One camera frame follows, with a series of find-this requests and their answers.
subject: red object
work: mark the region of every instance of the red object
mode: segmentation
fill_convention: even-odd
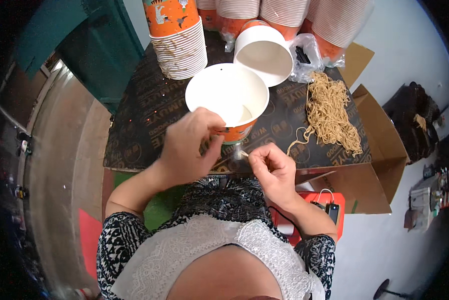
[[[321,193],[321,196],[319,196],[319,192],[312,192],[312,191],[304,191],[304,192],[298,192],[298,194],[303,198],[306,202],[312,202],[317,201],[321,205],[326,206],[327,203],[331,203],[333,201],[333,197],[331,196],[331,193],[328,191],[323,191]],[[341,238],[343,234],[343,225],[344,225],[344,197],[341,193],[333,193],[334,196],[334,203],[340,206],[340,216],[338,219],[338,240]],[[269,206],[276,207],[279,209],[279,211],[285,215],[287,218],[292,220],[292,216],[290,213],[285,212],[281,209],[281,207],[277,206],[274,203],[270,203]],[[278,212],[276,212],[274,209],[270,210],[271,212],[271,219],[273,220],[274,225],[277,227],[278,225],[283,224],[290,224],[288,220],[283,218]],[[293,246],[296,246],[296,244],[301,240],[301,236],[298,233],[298,230],[294,228],[293,234],[288,235],[289,243]]]
[[[91,217],[81,208],[79,209],[79,232],[84,265],[89,275],[96,280],[98,279],[96,274],[96,254],[98,252],[98,239],[102,229],[100,221]]]

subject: floor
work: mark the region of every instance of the floor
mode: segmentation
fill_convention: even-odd
[[[424,10],[415,0],[375,3],[355,40],[375,56],[351,91],[363,84],[382,105],[399,86],[416,81],[444,108],[449,104],[449,56]],[[32,219],[43,267],[57,296],[66,298],[70,287],[97,291],[92,258],[85,257],[92,253],[92,244],[83,243],[83,231],[94,228],[93,220],[102,221],[102,201],[120,175],[102,168],[109,113],[71,73],[61,72],[33,132],[37,146],[29,162],[29,186],[35,195]],[[392,214],[346,215],[337,244],[332,299],[371,299],[387,278],[391,290],[419,294],[436,272],[449,246],[449,212],[438,216],[426,233],[403,228],[408,192],[433,159],[405,168]]]

